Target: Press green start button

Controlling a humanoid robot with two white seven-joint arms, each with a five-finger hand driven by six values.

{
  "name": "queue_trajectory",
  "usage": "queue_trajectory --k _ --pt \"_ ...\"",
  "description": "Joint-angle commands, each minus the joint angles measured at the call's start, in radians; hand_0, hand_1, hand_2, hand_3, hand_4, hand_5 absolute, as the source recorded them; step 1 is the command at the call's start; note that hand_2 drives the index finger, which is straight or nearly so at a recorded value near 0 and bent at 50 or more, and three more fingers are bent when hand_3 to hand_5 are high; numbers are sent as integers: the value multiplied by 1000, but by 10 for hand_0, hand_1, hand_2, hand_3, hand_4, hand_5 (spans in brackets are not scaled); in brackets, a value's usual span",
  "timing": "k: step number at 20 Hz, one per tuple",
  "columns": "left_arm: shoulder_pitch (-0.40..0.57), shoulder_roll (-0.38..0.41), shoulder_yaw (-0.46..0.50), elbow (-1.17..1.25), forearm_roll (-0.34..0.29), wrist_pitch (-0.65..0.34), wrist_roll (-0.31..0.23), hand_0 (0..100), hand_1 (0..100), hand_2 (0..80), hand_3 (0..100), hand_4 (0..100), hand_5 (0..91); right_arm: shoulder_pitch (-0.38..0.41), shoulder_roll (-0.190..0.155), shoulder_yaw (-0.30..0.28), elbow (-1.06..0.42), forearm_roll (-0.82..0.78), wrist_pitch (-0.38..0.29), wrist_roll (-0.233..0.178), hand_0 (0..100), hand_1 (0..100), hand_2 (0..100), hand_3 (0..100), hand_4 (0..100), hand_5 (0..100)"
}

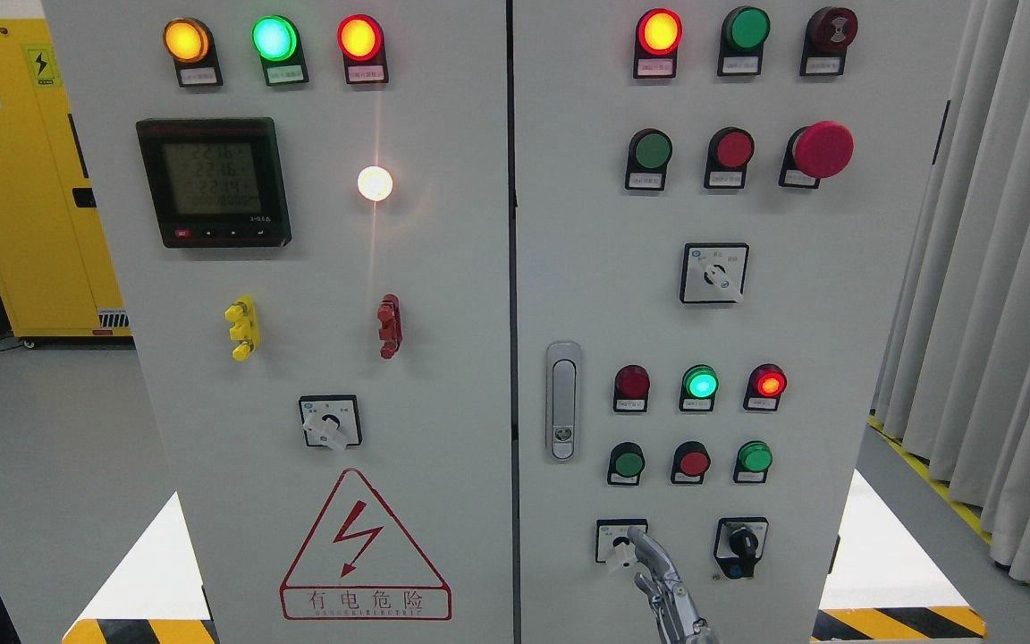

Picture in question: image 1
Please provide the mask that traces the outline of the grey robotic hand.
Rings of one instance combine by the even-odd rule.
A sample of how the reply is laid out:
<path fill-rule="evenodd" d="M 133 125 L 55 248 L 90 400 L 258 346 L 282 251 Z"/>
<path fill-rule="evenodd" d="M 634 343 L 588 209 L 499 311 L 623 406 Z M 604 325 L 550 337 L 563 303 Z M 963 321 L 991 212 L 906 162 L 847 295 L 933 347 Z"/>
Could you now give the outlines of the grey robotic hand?
<path fill-rule="evenodd" d="M 633 543 L 637 561 L 646 567 L 636 574 L 636 587 L 647 596 L 661 641 L 719 643 L 663 546 L 637 527 L 629 527 L 627 538 Z"/>

